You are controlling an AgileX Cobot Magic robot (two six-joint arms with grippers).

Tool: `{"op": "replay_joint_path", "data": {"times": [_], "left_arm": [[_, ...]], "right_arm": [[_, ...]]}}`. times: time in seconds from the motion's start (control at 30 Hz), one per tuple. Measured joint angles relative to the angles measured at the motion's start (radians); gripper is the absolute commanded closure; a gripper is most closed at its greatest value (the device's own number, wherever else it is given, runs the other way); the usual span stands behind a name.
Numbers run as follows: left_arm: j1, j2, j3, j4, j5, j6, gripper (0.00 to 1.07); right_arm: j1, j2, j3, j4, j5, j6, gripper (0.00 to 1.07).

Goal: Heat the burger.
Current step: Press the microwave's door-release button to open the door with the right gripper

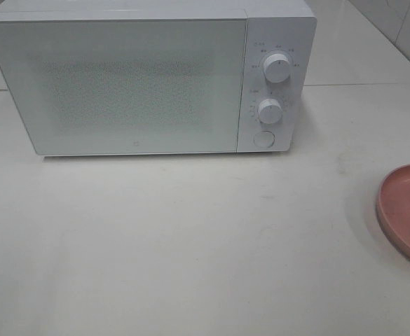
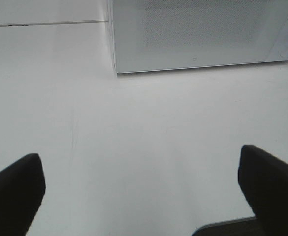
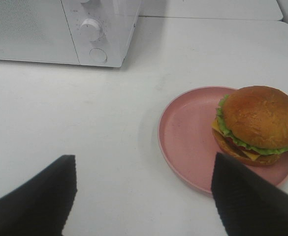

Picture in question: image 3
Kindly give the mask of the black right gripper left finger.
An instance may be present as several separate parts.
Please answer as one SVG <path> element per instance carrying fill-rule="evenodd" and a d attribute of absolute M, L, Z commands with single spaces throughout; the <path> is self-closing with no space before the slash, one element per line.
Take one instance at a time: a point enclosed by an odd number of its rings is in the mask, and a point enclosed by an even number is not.
<path fill-rule="evenodd" d="M 76 193 L 75 155 L 63 155 L 0 198 L 0 236 L 61 236 Z"/>

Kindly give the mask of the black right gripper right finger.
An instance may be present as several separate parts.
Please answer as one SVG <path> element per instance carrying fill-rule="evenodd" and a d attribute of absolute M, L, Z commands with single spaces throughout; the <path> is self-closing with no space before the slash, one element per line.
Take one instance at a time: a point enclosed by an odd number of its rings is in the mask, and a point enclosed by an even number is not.
<path fill-rule="evenodd" d="M 229 236 L 288 236 L 288 194 L 235 158 L 216 154 L 211 191 Z"/>

